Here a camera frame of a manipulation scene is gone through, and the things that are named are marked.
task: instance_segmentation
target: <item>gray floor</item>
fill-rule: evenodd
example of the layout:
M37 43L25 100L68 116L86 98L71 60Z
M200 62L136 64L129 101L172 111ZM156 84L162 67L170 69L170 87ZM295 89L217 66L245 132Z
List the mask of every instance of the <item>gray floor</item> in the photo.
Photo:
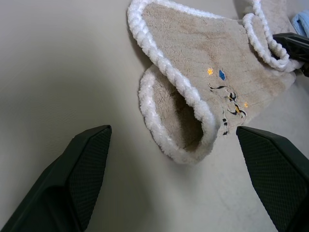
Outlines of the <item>gray floor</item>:
M87 232L275 232L235 135L194 167L162 155L139 111L150 61L128 32L130 0L0 3L0 228L36 178L79 132L111 124L103 186ZM239 0L177 0L238 18ZM289 2L289 16L309 8ZM309 154L309 79L250 126Z

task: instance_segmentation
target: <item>blue cloth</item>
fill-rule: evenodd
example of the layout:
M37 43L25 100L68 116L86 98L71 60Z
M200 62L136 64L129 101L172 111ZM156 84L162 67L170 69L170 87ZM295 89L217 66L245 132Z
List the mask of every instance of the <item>blue cloth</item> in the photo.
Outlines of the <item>blue cloth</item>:
M292 19L292 25L297 34L309 37L309 10L295 15Z

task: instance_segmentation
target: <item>folded fabric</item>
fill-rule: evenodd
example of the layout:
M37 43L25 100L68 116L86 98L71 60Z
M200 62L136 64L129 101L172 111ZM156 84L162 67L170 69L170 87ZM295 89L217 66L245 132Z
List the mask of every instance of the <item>folded fabric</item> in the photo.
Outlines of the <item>folded fabric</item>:
M217 137L234 133L294 82L289 72L299 65L272 39L289 30L286 1L273 1L254 0L241 21L168 0L131 3L130 30L154 63L140 81L140 110L175 162L201 161Z
M292 19L292 25L297 34L309 37L309 10L295 15Z

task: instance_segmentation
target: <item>terry cloth fabric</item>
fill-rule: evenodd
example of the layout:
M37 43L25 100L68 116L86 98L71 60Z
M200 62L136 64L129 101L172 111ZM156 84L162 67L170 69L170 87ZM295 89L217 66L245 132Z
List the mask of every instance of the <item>terry cloth fabric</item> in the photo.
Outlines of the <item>terry cloth fabric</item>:
M154 63L140 81L140 110L177 163L201 161L217 137L248 123L295 80L295 63L272 39L289 31L286 1L252 3L242 21L168 0L133 0L128 10L133 37Z

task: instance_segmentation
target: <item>towel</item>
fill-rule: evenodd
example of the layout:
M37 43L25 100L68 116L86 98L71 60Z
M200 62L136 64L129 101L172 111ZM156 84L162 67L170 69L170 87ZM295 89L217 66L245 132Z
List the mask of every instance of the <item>towel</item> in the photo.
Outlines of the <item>towel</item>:
M295 15L292 19L292 25L297 34L309 37L309 10Z
M217 137L235 133L294 82L293 62L270 32L289 31L286 0L273 1L253 0L242 21L169 0L131 3L130 30L154 63L140 81L140 110L175 162L201 161Z

